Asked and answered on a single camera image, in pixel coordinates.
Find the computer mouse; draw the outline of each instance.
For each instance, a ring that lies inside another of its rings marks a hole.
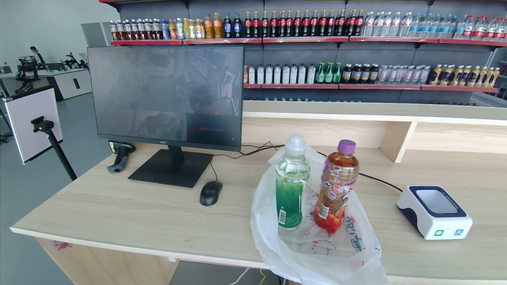
[[[219,181],[210,181],[206,183],[201,190],[201,197],[199,201],[203,206],[211,206],[214,205],[220,196],[220,191],[222,190],[222,182]]]

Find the computer monitor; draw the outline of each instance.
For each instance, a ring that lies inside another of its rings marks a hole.
[[[192,188],[211,154],[240,151],[243,47],[89,48],[99,138],[168,145],[129,179]]]

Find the white board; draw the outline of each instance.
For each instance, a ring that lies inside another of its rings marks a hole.
[[[23,164],[51,149],[51,143],[45,133],[33,132],[31,120],[44,116],[44,120],[52,121],[55,123],[52,131],[56,140],[59,142],[62,140],[55,91],[52,86],[4,98],[4,101]]]

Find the barcode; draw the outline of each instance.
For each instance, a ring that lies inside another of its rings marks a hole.
[[[285,211],[280,209],[280,215],[278,216],[278,223],[285,225]]]
[[[326,219],[328,217],[329,208],[324,206],[323,204],[320,205],[320,209],[318,210],[318,216]]]

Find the person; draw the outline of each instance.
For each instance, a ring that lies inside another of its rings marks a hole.
[[[30,50],[33,52],[33,56],[35,57],[35,60],[37,61],[37,66],[41,68],[45,68],[46,64],[44,63],[44,59],[42,58],[42,55],[39,53],[36,47],[31,46]]]

